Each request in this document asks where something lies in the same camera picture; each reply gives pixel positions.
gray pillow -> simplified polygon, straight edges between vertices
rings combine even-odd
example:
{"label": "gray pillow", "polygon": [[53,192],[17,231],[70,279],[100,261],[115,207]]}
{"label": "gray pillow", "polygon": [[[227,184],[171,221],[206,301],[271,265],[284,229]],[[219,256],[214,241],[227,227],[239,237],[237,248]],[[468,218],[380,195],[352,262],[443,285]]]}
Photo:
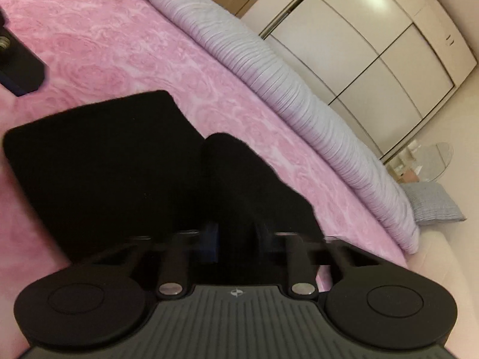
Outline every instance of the gray pillow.
{"label": "gray pillow", "polygon": [[413,206],[418,225],[456,223],[466,218],[444,188],[437,182],[401,184]]}

round motor cover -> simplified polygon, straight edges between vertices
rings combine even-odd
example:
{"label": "round motor cover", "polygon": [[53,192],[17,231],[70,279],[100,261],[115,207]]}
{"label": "round motor cover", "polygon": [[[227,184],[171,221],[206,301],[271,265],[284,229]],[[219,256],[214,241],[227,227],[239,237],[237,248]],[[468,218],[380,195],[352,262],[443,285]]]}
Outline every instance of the round motor cover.
{"label": "round motor cover", "polygon": [[33,345],[91,349],[132,331],[145,316],[145,292],[108,266],[74,266],[27,286],[14,315]]}
{"label": "round motor cover", "polygon": [[389,266],[351,269],[328,293],[325,310],[347,336],[391,350],[444,343],[457,318],[456,303],[446,289]]}

bed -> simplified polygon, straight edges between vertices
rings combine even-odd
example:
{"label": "bed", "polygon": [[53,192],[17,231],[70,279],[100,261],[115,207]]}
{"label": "bed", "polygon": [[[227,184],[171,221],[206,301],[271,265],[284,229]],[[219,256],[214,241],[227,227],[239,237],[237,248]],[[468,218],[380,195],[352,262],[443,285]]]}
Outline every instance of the bed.
{"label": "bed", "polygon": [[[265,43],[209,0],[0,0],[48,66],[36,93],[0,93],[0,136],[73,107],[165,89],[204,136],[245,141],[313,205],[326,236],[406,266],[418,230],[406,197],[342,120]],[[68,265],[0,154],[0,358],[27,347],[13,302]],[[323,286],[321,277],[318,284]]]}

pink bedsheet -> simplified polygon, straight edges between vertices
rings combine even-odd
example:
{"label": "pink bedsheet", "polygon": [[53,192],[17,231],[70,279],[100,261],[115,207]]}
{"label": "pink bedsheet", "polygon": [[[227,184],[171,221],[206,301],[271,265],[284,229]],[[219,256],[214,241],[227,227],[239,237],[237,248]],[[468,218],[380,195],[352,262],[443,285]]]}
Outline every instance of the pink bedsheet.
{"label": "pink bedsheet", "polygon": [[[244,140],[313,205],[324,234],[405,266],[395,242],[334,171],[257,95],[144,0],[0,0],[10,29],[49,66],[46,85],[0,91],[0,136],[78,105],[166,89],[204,136]],[[0,358],[27,346],[13,302],[68,263],[22,197],[0,154]]]}

black fabric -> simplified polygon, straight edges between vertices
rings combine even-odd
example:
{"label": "black fabric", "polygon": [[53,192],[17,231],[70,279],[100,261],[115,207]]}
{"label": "black fabric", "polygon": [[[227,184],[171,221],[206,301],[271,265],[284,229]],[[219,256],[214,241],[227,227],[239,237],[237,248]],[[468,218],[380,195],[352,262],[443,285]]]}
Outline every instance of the black fabric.
{"label": "black fabric", "polygon": [[203,137],[165,91],[85,105],[7,132],[23,191],[72,261],[202,222]]}
{"label": "black fabric", "polygon": [[78,261],[128,236],[219,224],[219,261],[260,257],[274,232],[322,239],[311,205],[245,143],[206,139],[164,91],[10,130],[4,151],[60,248]]}

